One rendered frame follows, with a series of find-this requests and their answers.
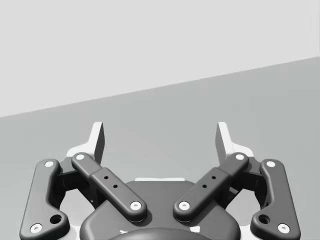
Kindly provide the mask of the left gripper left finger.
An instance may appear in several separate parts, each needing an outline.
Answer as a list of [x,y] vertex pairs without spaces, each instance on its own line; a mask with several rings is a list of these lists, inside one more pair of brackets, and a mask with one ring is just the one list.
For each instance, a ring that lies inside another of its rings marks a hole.
[[59,240],[70,231],[60,210],[67,191],[78,189],[94,208],[111,203],[129,222],[148,216],[146,202],[110,169],[101,166],[104,126],[95,122],[86,143],[68,150],[65,159],[40,161],[34,170],[19,237],[22,240]]

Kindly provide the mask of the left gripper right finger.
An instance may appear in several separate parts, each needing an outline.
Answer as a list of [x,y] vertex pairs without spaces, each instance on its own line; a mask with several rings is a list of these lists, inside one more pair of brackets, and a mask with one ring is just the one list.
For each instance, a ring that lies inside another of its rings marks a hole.
[[191,222],[213,201],[226,207],[245,189],[254,192],[260,206],[249,225],[253,237],[299,240],[301,230],[283,163],[276,159],[257,161],[250,148],[232,141],[225,122],[217,123],[215,147],[219,166],[174,203],[174,218]]

